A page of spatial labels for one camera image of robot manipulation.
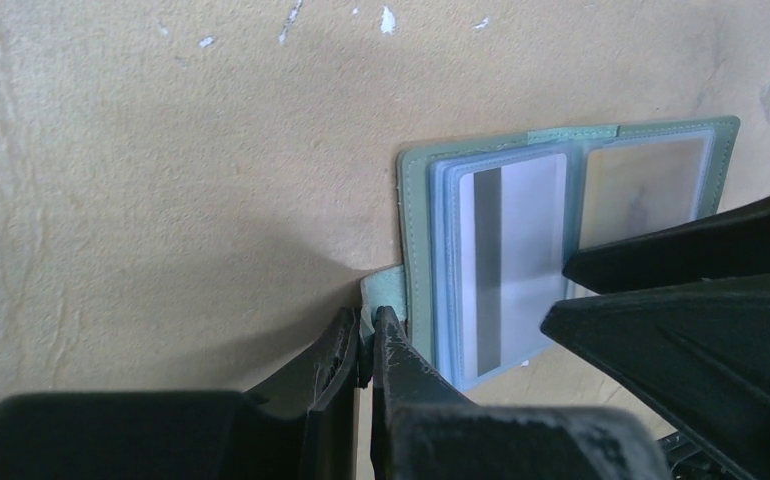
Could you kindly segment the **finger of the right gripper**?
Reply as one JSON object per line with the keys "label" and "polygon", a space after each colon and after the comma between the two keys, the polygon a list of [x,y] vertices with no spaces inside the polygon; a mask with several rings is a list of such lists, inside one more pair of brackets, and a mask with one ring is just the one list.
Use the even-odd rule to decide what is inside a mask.
{"label": "finger of the right gripper", "polygon": [[770,274],[565,300],[542,332],[742,479],[770,479]]}
{"label": "finger of the right gripper", "polygon": [[770,274],[770,196],[575,253],[564,276],[599,294]]}

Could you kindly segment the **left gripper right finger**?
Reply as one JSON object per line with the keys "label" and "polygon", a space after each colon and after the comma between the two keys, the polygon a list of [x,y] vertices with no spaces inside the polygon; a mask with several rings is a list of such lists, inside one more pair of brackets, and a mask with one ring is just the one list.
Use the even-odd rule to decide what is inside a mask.
{"label": "left gripper right finger", "polygon": [[371,461],[378,479],[668,479],[643,424],[613,408],[478,405],[375,315]]}

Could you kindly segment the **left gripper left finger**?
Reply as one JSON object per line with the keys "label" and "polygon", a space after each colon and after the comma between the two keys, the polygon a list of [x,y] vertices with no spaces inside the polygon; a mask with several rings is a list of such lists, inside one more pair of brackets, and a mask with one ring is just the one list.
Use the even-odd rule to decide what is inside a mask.
{"label": "left gripper left finger", "polygon": [[62,392],[0,402],[0,479],[350,479],[359,315],[340,310],[246,391]]}

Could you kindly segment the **gold credit card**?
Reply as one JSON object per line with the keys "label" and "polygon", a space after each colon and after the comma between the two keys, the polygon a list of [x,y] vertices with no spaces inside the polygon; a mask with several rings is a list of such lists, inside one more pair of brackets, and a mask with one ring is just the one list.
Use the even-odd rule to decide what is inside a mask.
{"label": "gold credit card", "polygon": [[616,142],[586,158],[579,247],[656,232],[697,216],[710,141],[697,136]]}

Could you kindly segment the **green card holder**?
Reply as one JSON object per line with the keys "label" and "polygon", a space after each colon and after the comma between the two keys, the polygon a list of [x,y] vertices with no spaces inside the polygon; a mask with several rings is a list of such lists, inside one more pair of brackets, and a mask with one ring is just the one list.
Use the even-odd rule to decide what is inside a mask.
{"label": "green card holder", "polygon": [[402,263],[365,277],[363,316],[389,306],[458,391],[549,347],[581,249],[716,213],[735,116],[560,127],[413,147],[397,159]]}

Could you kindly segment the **grey credit card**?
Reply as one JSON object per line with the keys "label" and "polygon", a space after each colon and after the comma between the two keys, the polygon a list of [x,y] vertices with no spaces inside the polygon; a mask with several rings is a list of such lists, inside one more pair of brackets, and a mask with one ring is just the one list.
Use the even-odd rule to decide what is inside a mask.
{"label": "grey credit card", "polygon": [[458,179],[465,386],[550,344],[540,323],[565,287],[566,167],[563,153],[521,156]]}

